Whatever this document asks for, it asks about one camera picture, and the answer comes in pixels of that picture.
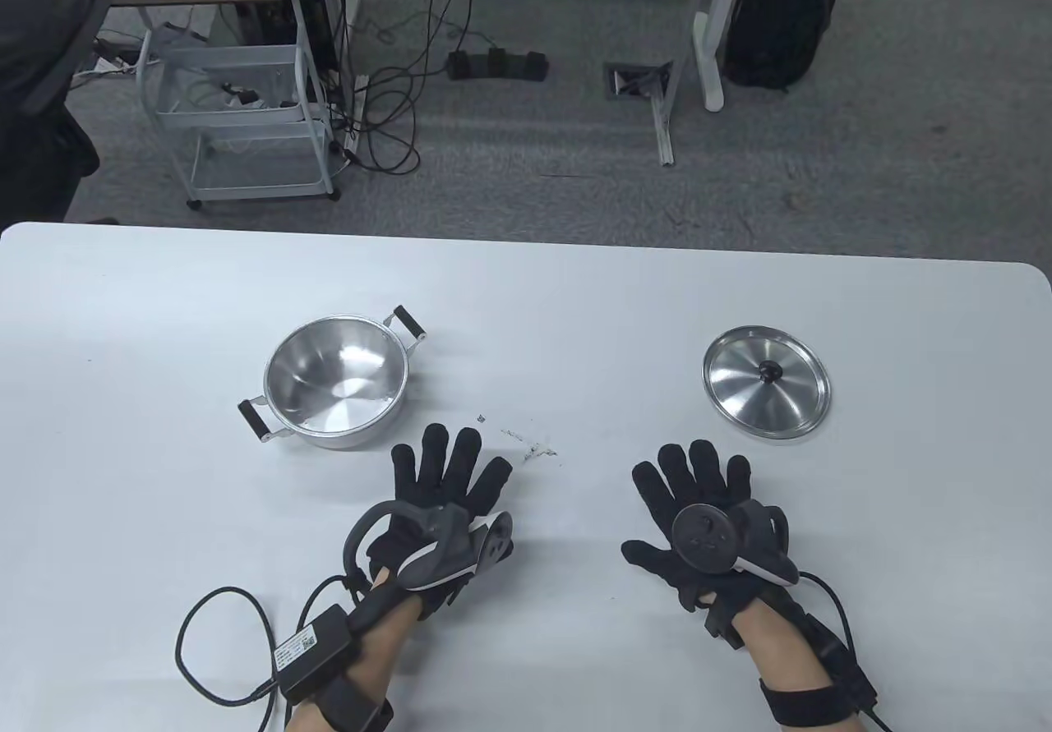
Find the person's right hand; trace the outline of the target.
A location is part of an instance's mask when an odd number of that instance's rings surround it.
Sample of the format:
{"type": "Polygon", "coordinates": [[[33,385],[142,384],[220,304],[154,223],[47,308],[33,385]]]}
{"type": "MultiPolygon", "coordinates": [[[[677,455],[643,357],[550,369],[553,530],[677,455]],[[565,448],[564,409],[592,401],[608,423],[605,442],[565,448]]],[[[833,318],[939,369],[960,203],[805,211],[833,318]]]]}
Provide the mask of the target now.
{"type": "MultiPolygon", "coordinates": [[[[655,464],[645,461],[632,470],[635,487],[651,518],[666,540],[672,540],[674,518],[691,505],[704,504],[728,512],[734,505],[752,496],[751,466],[744,455],[733,455],[721,469],[720,458],[709,440],[695,440],[688,449],[668,444],[658,451],[655,464]]],[[[784,612],[792,599],[784,587],[732,569],[717,573],[699,571],[669,546],[660,549],[646,541],[628,540],[621,544],[621,555],[629,564],[663,580],[676,590],[681,607],[689,612],[705,608],[705,627],[715,638],[734,649],[744,646],[734,616],[752,601],[772,601],[784,612]]]]}

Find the person's left hand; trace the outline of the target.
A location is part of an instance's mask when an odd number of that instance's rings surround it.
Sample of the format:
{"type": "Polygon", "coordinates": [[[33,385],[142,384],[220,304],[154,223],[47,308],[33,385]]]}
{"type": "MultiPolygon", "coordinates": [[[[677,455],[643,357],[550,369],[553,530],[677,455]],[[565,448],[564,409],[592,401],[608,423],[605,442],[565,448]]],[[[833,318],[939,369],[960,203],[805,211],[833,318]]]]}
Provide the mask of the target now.
{"type": "MultiPolygon", "coordinates": [[[[470,518],[487,517],[495,511],[514,467],[506,458],[497,455],[484,469],[477,470],[481,450],[482,438],[477,429],[464,427],[456,440],[450,440],[444,425],[429,424],[418,453],[408,444],[391,448],[394,499],[421,509],[454,504],[470,518]]],[[[384,569],[394,572],[427,543],[422,529],[409,518],[390,518],[386,532],[375,538],[366,551],[371,561],[371,578],[378,581],[384,569]]]]}

